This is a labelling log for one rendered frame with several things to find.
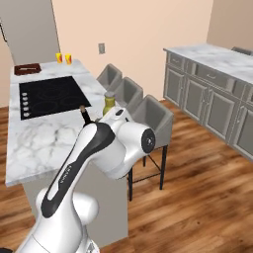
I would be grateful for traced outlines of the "green bottle with pale cap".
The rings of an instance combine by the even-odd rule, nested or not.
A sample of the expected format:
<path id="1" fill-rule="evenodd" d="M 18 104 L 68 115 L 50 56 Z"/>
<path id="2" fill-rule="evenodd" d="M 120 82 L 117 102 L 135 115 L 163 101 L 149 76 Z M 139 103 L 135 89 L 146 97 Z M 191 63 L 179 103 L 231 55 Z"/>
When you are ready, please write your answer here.
<path id="1" fill-rule="evenodd" d="M 105 115 L 115 105 L 115 93 L 107 91 L 105 93 L 105 107 L 103 109 L 103 115 Z"/>

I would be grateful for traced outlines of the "black hob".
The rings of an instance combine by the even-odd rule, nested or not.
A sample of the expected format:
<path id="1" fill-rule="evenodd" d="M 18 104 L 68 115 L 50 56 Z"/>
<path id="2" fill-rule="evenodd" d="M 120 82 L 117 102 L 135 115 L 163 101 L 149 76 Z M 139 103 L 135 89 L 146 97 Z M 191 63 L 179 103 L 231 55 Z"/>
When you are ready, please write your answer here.
<path id="1" fill-rule="evenodd" d="M 77 110 L 91 104 L 72 76 L 58 77 L 19 84 L 21 120 L 28 120 Z M 23 93 L 27 93 L 29 110 L 24 112 Z"/>

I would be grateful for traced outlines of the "grey cupboard run marble top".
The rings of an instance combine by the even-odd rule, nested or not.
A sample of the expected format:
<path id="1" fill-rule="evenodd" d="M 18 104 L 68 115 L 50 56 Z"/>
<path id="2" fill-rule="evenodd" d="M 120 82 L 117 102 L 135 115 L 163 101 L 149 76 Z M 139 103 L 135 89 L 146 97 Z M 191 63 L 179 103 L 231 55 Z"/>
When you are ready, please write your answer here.
<path id="1" fill-rule="evenodd" d="M 163 96 L 253 162 L 253 56 L 211 44 L 166 49 Z"/>

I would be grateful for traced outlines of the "brown wooden tray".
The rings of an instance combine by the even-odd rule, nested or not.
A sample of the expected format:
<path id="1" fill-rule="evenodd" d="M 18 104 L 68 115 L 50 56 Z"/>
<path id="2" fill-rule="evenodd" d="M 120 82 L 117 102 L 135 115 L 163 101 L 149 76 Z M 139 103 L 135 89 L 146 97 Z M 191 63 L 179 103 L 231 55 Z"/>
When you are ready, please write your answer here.
<path id="1" fill-rule="evenodd" d="M 42 71 L 41 66 L 38 63 L 16 65 L 14 67 L 15 75 L 35 74 L 40 73 L 41 71 Z"/>

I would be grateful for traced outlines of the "grey tall cabinet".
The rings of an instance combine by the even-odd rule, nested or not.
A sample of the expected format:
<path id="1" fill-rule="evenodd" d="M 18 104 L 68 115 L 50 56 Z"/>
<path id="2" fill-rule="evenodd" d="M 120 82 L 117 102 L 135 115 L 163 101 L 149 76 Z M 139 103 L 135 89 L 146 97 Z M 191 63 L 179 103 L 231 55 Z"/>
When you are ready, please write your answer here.
<path id="1" fill-rule="evenodd" d="M 52 62 L 60 52 L 51 0 L 0 0 L 0 28 L 15 65 Z"/>

